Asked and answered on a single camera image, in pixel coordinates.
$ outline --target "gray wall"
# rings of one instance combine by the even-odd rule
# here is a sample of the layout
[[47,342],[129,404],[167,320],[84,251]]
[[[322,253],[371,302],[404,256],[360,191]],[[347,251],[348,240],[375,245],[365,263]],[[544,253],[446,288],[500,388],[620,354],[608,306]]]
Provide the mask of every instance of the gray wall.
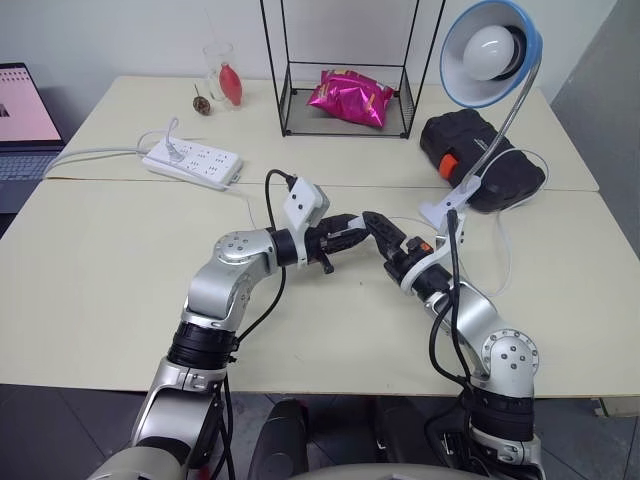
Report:
[[640,2],[619,0],[551,107],[640,256]]

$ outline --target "orange tag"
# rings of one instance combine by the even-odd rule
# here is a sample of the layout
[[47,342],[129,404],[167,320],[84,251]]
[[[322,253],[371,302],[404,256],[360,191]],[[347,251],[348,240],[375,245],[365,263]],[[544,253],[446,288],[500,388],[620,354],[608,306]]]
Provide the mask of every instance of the orange tag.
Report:
[[442,178],[444,178],[445,180],[449,180],[449,178],[451,178],[451,174],[457,166],[458,159],[450,153],[447,153],[442,157],[442,160],[440,160],[440,167],[438,167],[438,171],[440,172]]

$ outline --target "red bottle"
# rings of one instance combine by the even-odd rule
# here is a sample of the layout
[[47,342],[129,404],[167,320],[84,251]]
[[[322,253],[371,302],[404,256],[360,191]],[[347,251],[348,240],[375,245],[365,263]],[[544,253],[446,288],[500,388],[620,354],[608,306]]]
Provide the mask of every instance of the red bottle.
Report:
[[224,93],[236,107],[240,105],[240,101],[242,100],[242,83],[240,83],[238,74],[228,63],[222,64],[219,80],[222,93]]

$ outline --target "power socket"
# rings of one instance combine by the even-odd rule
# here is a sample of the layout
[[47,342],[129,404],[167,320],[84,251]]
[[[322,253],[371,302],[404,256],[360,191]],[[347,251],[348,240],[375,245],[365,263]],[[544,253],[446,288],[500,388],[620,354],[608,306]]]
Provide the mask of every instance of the power socket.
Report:
[[239,178],[242,160],[238,154],[179,138],[169,137],[169,141],[180,158],[169,151],[163,138],[142,159],[148,170],[217,190]]

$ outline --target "white table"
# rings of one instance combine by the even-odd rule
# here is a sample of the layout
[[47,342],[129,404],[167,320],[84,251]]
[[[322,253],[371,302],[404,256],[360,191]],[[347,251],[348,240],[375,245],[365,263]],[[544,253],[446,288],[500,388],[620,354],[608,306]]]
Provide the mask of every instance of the white table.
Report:
[[[262,187],[243,185],[258,225]],[[331,213],[415,216],[435,188],[327,187]],[[274,188],[274,204],[284,188]],[[397,220],[408,234],[432,232]],[[598,193],[544,191],[505,215],[509,290],[495,299],[541,355],[538,396],[640,393],[640,264]],[[240,198],[179,182],[46,180],[0,241],[0,382],[145,390],[190,279],[222,234],[250,228]],[[462,259],[480,288],[502,275],[493,217],[470,213]],[[426,356],[431,321],[386,276],[372,239],[290,269],[277,310],[230,367],[235,391],[454,394]],[[254,291],[246,327],[271,301]],[[448,342],[443,363],[455,366]]]
[[[96,146],[133,146],[145,131],[165,128],[180,119],[176,136],[238,153],[245,161],[240,183],[262,183],[269,168],[298,173],[319,185],[448,187],[420,150],[419,138],[428,118],[461,107],[440,86],[425,85],[411,137],[339,138],[287,137],[280,134],[273,84],[246,81],[242,109],[203,117],[191,101],[193,78],[120,77],[96,106],[67,150]],[[513,95],[481,114],[498,128],[513,103]],[[591,173],[571,144],[542,93],[527,98],[508,138],[521,148],[541,154],[549,163],[548,188],[597,191]],[[161,180],[146,171],[135,155],[77,162],[57,167],[51,176],[116,180]]]

